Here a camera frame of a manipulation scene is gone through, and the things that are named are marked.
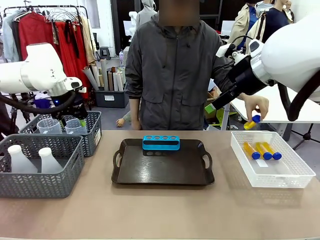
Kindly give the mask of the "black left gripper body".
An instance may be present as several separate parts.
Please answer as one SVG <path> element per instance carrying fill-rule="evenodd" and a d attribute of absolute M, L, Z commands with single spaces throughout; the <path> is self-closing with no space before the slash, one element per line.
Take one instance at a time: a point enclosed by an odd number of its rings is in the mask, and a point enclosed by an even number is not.
<path fill-rule="evenodd" d="M 66 93 L 61 96 L 52 96 L 51 100 L 54 106 L 58 107 L 63 105 L 70 98 L 70 96 L 70 93 Z M 84 98 L 80 93 L 76 93 L 75 98 L 70 106 L 58 113 L 51 114 L 51 116 L 56 120 L 62 120 L 64 116 L 73 116 L 79 120 L 85 120 L 88 116 L 88 112 L 85 107 Z"/>

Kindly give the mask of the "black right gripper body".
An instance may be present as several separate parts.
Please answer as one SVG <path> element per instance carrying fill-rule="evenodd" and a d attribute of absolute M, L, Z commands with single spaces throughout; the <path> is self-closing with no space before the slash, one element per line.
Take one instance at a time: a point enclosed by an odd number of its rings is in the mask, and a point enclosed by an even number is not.
<path fill-rule="evenodd" d="M 255 76 L 250 56 L 234 64 L 227 76 L 232 82 L 229 89 L 231 96 L 239 96 L 241 93 L 251 96 L 267 86 Z"/>

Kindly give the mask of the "person's left hand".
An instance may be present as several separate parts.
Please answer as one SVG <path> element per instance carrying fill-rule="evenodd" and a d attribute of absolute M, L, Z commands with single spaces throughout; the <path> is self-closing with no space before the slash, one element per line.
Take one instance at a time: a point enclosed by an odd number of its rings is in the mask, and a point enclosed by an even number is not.
<path fill-rule="evenodd" d="M 244 101 L 248 122 L 252 121 L 253 111 L 260 113 L 260 119 L 263 120 L 269 111 L 269 100 L 257 95 L 244 95 Z"/>

